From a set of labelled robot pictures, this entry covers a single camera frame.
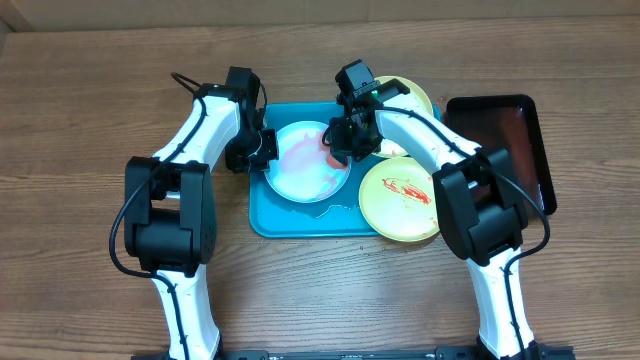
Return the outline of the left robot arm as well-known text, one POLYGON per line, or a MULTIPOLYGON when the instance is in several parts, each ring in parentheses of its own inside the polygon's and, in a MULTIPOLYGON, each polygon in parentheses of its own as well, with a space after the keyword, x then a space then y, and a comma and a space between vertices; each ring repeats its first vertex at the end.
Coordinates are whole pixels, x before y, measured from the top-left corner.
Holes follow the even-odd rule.
POLYGON ((155 285, 170 337, 164 358, 221 359, 207 286, 217 237, 211 172, 219 159, 233 173, 268 169, 276 135, 264 125, 267 96, 251 69, 231 67, 223 84, 172 77, 192 94, 192 112, 162 149, 128 161, 109 255, 119 271, 155 285))

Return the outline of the orange green sponge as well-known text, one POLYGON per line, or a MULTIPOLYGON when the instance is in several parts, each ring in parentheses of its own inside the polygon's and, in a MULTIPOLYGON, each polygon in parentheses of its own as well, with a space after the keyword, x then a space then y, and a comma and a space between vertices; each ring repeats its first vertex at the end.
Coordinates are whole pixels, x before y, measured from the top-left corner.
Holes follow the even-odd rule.
POLYGON ((326 157, 326 163, 328 164, 329 167, 336 170, 346 170, 348 168, 347 165, 341 163, 332 155, 328 155, 326 157))

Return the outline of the light blue plate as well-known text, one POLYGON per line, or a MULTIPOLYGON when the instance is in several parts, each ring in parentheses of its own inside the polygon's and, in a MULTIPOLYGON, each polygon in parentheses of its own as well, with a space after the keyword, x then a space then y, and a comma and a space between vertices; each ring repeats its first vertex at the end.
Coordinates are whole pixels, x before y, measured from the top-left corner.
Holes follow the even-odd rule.
POLYGON ((270 162, 266 181, 281 197, 296 203, 315 203, 335 195, 346 183, 346 170, 332 169, 326 163, 330 154, 323 143, 328 125, 318 121, 299 121, 276 132, 279 158, 270 162))

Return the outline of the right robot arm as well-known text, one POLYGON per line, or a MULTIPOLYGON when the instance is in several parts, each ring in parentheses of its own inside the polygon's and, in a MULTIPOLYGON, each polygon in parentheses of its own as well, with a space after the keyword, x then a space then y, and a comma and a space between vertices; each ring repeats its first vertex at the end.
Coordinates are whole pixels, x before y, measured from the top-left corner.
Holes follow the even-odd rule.
POLYGON ((466 261, 480 315, 479 355, 530 359, 539 347, 530 329, 517 273, 526 208, 534 200, 517 184, 509 153, 485 151, 430 115, 411 90, 376 80, 356 60, 337 73, 344 113, 322 137, 332 157, 359 162, 390 140, 433 179, 440 233, 466 261))

